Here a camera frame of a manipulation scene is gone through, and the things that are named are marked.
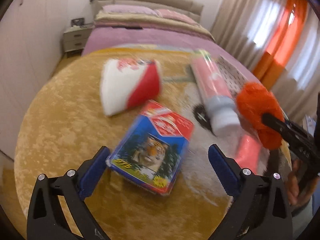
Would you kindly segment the person right hand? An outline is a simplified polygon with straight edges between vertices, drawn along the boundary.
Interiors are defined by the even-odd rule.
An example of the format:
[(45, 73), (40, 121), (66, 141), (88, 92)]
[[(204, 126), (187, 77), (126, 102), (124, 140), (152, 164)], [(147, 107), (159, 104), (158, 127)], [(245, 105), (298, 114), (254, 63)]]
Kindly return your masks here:
[(289, 204), (296, 208), (302, 207), (309, 202), (319, 181), (319, 177), (316, 177), (313, 180), (309, 181), (306, 188), (302, 193), (300, 193), (297, 178), (297, 171), (299, 170), (300, 165), (301, 161), (299, 159), (296, 159), (293, 162), (292, 171), (289, 173), (287, 181), (285, 183)]

